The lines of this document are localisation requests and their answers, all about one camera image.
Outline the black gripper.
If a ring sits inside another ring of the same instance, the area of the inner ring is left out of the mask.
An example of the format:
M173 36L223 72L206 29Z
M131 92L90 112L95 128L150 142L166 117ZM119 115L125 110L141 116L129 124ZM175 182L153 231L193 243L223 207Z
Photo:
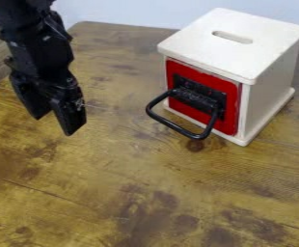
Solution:
M62 30L6 30L3 38L12 53L6 60L10 79L24 108L36 120L54 110L71 136L87 123L85 98L70 71L72 37Z

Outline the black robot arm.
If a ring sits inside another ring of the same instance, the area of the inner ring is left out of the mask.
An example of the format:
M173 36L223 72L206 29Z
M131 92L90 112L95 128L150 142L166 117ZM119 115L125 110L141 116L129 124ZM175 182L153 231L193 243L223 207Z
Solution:
M42 119L54 113L64 134L72 135L87 123L87 111L70 71L72 37L52 10L54 2L0 0L0 40L11 51L6 59L10 79L30 115Z

